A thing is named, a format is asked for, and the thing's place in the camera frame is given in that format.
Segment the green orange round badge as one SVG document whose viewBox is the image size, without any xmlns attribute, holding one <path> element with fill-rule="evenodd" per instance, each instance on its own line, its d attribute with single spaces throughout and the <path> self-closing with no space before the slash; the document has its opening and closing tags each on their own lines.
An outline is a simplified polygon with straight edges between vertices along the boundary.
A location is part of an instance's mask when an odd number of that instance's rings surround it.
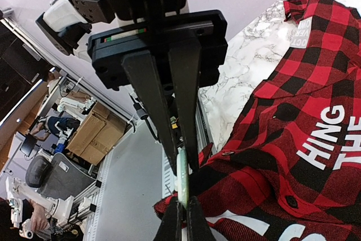
<svg viewBox="0 0 361 241">
<path fill-rule="evenodd" d="M 187 153 L 184 147 L 178 148 L 176 166 L 177 166 L 178 201 L 187 211 L 188 202 L 189 202 L 189 185 L 188 185 L 189 167 L 187 161 Z"/>
</svg>

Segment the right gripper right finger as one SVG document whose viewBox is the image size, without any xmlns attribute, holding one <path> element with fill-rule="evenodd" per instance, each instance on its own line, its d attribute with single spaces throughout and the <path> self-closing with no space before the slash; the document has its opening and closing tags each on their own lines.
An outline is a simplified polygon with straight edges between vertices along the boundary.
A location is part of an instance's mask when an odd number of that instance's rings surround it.
<svg viewBox="0 0 361 241">
<path fill-rule="evenodd" d="M 216 241 L 201 205 L 195 196 L 189 198 L 187 206 L 187 238 L 190 241 Z"/>
</svg>

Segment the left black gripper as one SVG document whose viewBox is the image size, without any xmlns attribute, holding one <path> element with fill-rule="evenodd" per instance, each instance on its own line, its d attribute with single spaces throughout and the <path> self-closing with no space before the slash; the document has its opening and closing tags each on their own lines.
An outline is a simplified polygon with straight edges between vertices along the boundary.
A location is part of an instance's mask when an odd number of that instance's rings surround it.
<svg viewBox="0 0 361 241">
<path fill-rule="evenodd" d="M 87 52 L 107 89 L 131 83 L 158 132 L 174 174 L 177 145 L 162 85 L 173 83 L 188 164 L 199 170 L 196 103 L 199 87 L 212 86 L 227 52 L 227 21 L 219 10 L 164 18 L 156 30 L 148 22 L 92 35 Z"/>
</svg>

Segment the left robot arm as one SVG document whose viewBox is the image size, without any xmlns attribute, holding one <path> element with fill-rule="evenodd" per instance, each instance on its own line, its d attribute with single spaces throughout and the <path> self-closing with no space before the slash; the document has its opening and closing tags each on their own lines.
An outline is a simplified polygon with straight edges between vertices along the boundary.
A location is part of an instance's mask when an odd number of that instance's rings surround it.
<svg viewBox="0 0 361 241">
<path fill-rule="evenodd" d="M 178 140 L 167 98 L 175 96 L 187 165 L 198 171 L 198 90 L 219 79 L 227 51 L 220 10 L 185 12 L 187 0 L 55 0 L 36 20 L 64 55 L 87 55 L 107 89 L 131 85 L 154 123 L 172 170 Z"/>
</svg>

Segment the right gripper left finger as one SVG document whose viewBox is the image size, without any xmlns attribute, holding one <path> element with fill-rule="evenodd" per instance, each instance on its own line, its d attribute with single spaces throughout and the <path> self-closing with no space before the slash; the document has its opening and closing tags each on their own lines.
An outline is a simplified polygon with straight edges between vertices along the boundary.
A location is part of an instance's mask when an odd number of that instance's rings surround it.
<svg viewBox="0 0 361 241">
<path fill-rule="evenodd" d="M 182 240 L 183 205 L 176 196 L 160 200 L 154 206 L 157 217 L 161 220 L 154 241 Z"/>
</svg>

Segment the red black plaid shirt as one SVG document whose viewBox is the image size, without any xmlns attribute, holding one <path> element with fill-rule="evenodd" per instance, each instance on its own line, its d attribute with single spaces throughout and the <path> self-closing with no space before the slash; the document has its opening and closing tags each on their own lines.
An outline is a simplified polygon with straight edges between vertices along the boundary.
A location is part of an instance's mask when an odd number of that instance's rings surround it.
<svg viewBox="0 0 361 241">
<path fill-rule="evenodd" d="M 217 240 L 360 239 L 360 15 L 286 0 L 298 29 L 235 121 L 190 175 Z"/>
</svg>

